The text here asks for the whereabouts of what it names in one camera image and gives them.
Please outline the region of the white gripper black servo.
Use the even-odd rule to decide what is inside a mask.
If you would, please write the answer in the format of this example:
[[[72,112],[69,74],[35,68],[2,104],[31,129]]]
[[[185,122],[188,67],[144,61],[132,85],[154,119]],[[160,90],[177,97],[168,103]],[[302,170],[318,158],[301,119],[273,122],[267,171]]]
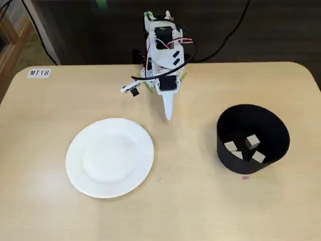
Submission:
[[[181,84],[179,74],[170,74],[155,79],[155,88],[159,95],[163,96],[165,115],[167,120],[173,116],[175,94],[178,93]]]

